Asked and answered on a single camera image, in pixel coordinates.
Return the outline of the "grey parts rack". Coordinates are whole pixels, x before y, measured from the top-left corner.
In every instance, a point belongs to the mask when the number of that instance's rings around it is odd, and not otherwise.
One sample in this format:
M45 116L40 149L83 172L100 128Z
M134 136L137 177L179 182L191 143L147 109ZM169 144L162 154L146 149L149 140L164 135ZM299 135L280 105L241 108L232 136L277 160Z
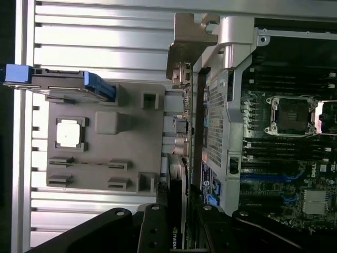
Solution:
M153 196L161 173L165 87L126 83L114 103L49 105L46 184ZM81 126L75 148L56 142L61 119Z

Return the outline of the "silver CPU chip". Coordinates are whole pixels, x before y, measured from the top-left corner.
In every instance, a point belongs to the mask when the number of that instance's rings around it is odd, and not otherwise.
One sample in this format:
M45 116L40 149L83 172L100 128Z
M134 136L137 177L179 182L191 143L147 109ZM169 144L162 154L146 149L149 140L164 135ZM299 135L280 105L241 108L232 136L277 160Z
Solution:
M75 148L80 143L81 126L76 120L61 119L57 124L56 142L61 147Z

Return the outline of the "metal socket cover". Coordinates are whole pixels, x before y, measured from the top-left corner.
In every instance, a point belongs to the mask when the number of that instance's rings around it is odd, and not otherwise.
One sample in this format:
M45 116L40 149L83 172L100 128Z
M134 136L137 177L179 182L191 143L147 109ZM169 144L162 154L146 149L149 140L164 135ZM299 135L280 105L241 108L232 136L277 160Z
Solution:
M317 134L337 135L337 100L318 102L314 126Z

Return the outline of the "green motherboard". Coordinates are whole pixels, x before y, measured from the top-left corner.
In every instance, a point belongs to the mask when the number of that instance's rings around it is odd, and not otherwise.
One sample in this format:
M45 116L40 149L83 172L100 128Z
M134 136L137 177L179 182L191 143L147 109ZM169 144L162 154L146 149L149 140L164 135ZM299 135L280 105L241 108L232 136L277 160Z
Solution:
M242 169L241 173L303 174L292 182L240 179L239 206L295 228L337 235L337 135L303 138L269 135L273 96L311 96L337 100L337 40L291 37L264 38L242 76L241 111L244 159L329 160L330 164L276 169ZM328 197L325 215L303 212L305 190L323 190Z

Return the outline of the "open black PC case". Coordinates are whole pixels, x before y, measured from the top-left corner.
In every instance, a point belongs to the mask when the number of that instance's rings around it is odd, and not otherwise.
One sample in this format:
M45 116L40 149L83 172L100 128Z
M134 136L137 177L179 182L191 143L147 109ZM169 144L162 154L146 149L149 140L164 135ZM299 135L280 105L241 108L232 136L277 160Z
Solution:
M242 76L264 38L337 40L337 20L299 21L228 16L214 29L216 46L202 55L203 92L201 189L204 201L231 216L238 209L244 122Z

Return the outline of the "hard disk with blue rails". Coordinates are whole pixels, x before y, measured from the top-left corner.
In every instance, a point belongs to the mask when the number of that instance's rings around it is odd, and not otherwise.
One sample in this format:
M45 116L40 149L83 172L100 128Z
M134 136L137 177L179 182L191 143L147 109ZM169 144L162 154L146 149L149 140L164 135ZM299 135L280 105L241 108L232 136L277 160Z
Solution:
M116 87L89 71L60 71L7 64L0 84L73 103L116 100Z

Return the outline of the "CPU socket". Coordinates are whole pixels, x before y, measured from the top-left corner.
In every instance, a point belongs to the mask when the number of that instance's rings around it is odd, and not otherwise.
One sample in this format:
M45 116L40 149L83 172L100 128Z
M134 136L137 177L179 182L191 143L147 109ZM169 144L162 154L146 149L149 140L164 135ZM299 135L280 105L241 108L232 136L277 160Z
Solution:
M276 137L303 138L316 134L315 110L318 101L311 96L273 96L270 105L270 125L264 132Z

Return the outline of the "silver chipset heatsink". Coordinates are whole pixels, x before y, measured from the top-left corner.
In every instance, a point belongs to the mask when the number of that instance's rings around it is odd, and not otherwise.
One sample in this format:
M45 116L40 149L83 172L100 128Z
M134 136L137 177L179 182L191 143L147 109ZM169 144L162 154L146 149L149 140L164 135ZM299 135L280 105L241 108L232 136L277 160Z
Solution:
M305 190L303 212L307 215L325 215L328 209L328 197L323 190Z

